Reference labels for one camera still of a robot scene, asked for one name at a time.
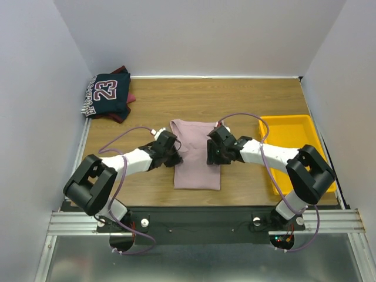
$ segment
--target wooden table surface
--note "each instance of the wooden table surface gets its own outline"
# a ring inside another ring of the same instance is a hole
[[[259,116],[308,114],[298,79],[132,79],[130,91],[137,101],[129,105],[132,112],[123,124],[109,119],[92,120],[84,156],[98,156],[100,147],[139,125],[158,130],[169,127],[172,119],[215,122],[234,112]],[[236,116],[226,119],[226,125],[235,137],[245,135],[260,140],[256,119]],[[112,147],[129,152],[152,140],[146,130],[140,129]],[[131,206],[274,205],[280,200],[272,192],[265,168],[256,164],[235,162],[221,166],[219,192],[174,189],[173,175],[174,168],[164,166],[130,175],[118,199]],[[326,194],[320,204],[337,204],[334,193]]]

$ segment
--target white wall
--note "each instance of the white wall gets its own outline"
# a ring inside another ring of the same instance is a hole
[[[344,196],[376,257],[376,2],[348,0],[302,80]]]
[[[54,0],[92,73],[303,76],[345,0]]]
[[[52,1],[0,2],[0,280],[33,281],[91,74]]]

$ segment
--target folded shirt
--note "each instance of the folded shirt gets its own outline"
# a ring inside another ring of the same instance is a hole
[[[121,66],[110,74],[97,75],[89,82],[81,112],[90,118],[109,117],[122,123],[129,115],[129,103],[136,100],[129,93],[130,73]]]
[[[179,155],[183,159],[183,163],[175,166],[175,189],[220,190],[220,166],[206,164],[207,135],[215,125],[214,122],[171,120],[171,130],[182,143]]]

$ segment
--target aluminum frame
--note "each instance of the aluminum frame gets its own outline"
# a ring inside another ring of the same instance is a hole
[[[78,146],[76,159],[73,165],[72,173],[76,170],[82,159],[85,150],[85,144],[90,130],[91,120],[86,118]],[[316,127],[320,142],[323,144],[323,138],[319,129]],[[346,210],[342,195],[338,185],[335,191],[338,202],[342,210],[320,210],[320,230],[319,233],[348,233],[350,244],[354,253],[355,261],[359,268],[363,281],[376,282],[376,266],[371,250],[365,236],[365,229],[361,217],[357,210]],[[296,231],[296,234],[314,233],[317,218],[315,211],[306,211],[303,214],[306,230]],[[52,213],[51,220],[42,251],[41,260],[35,276],[35,282],[45,282],[48,278],[48,271],[52,262],[53,252],[56,246],[58,236],[108,236],[109,233],[97,233],[97,222],[85,213]],[[281,234],[278,231],[271,231],[269,234]],[[131,233],[111,233],[111,236],[131,236]]]

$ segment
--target navy jersey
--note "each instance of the navy jersey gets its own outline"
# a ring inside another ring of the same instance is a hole
[[[129,114],[126,105],[129,91],[130,74],[104,73],[94,76],[86,89],[82,113],[86,117],[95,117],[107,113]]]

